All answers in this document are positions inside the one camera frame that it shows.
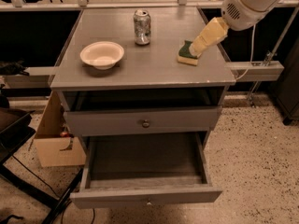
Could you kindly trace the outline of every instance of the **terrazzo floor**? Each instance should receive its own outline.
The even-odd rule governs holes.
[[[35,110],[36,128],[47,100],[11,101],[11,106]],[[205,155],[213,186],[223,193],[214,203],[178,204],[119,209],[95,209],[94,223],[132,224],[251,224],[299,223],[299,123],[282,124],[282,115],[267,94],[255,96],[252,108],[242,94],[228,95]],[[15,156],[49,183],[60,195],[78,167],[41,168],[35,146],[27,142]],[[43,189],[51,190],[25,171],[13,158],[12,172]],[[49,208],[0,178],[0,220],[15,214],[24,220],[9,223],[41,223]],[[91,223],[93,210],[70,204],[63,219],[54,223]]]

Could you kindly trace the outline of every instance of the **bowl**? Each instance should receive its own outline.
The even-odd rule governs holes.
[[[81,60],[99,70],[107,70],[115,65],[122,56],[123,47],[110,41],[92,43],[80,53]]]

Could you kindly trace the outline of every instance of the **cabinet top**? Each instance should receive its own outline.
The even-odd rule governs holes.
[[[207,49],[197,66],[177,62],[184,40],[205,27],[196,7],[149,7],[151,41],[135,43],[135,8],[85,9],[50,87],[56,91],[226,86],[235,84],[217,46]],[[113,68],[97,70],[79,58],[86,46],[112,41],[124,48]]]

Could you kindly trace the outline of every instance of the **silver can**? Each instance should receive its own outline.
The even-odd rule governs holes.
[[[150,14],[147,10],[136,10],[133,20],[136,44],[147,45],[150,42]]]

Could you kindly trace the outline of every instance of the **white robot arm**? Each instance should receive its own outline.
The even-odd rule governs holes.
[[[199,57],[210,46],[220,43],[228,29],[245,30],[259,22],[280,0],[224,0],[221,18],[211,20],[189,47],[192,56]]]

